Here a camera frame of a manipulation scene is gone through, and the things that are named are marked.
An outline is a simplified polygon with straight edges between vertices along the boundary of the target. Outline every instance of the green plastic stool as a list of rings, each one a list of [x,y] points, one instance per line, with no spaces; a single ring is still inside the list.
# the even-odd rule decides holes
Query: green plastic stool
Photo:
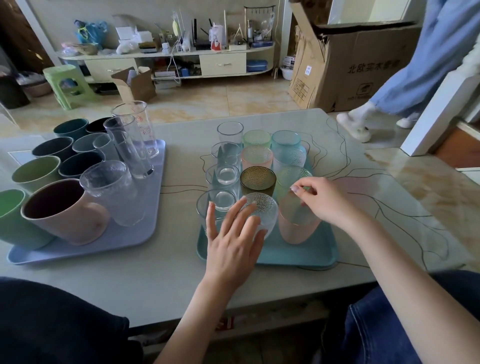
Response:
[[[88,85],[85,77],[80,70],[72,64],[48,67],[43,70],[43,74],[52,86],[55,97],[64,110],[71,110],[72,102],[96,100],[96,95]],[[62,88],[60,84],[65,79],[76,81],[78,86]]]

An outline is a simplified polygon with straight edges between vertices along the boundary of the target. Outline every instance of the purple tray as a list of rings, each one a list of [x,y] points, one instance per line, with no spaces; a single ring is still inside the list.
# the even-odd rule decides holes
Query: purple tray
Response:
[[[144,180],[135,180],[138,190],[142,193],[141,203],[145,205],[145,217],[134,226],[118,225],[113,219],[105,232],[94,242],[75,246],[65,240],[56,238],[50,244],[37,250],[25,250],[14,246],[7,255],[7,260],[13,264],[30,264],[49,260],[68,258],[127,248],[146,242],[154,233],[158,203],[160,200],[160,186],[162,184],[163,166],[165,163],[165,141],[157,140],[160,152],[152,159],[154,173]]]

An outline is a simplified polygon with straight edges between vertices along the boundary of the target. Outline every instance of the person's left hand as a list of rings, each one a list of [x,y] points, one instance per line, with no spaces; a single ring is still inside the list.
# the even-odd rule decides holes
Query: person's left hand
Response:
[[[255,232],[260,224],[258,216],[250,216],[257,209],[251,204],[241,210],[247,199],[234,204],[222,223],[220,232],[215,226],[215,204],[207,211],[207,266],[204,281],[233,294],[248,278],[264,245],[267,230]]]

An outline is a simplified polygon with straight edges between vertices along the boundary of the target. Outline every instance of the light green mug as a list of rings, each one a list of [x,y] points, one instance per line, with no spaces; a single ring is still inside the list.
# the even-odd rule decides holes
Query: light green mug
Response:
[[[55,236],[22,217],[20,210],[27,200],[28,195],[22,190],[0,192],[0,239],[34,250],[47,245]]]
[[[61,160],[46,156],[31,160],[18,167],[12,174],[12,181],[33,193],[49,183],[61,180],[58,173]]]

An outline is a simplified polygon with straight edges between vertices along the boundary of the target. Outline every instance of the small cardboard box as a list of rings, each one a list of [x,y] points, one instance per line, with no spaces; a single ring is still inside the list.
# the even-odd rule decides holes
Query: small cardboard box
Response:
[[[126,70],[114,73],[112,80],[117,85],[121,99],[127,101],[145,101],[156,96],[152,82],[152,70],[148,67],[138,67],[138,76],[132,79],[130,86],[127,84],[128,72],[134,70],[130,67]]]
[[[415,51],[421,28],[400,23],[318,26],[290,3],[300,40],[288,93],[303,109],[345,111],[364,104]]]

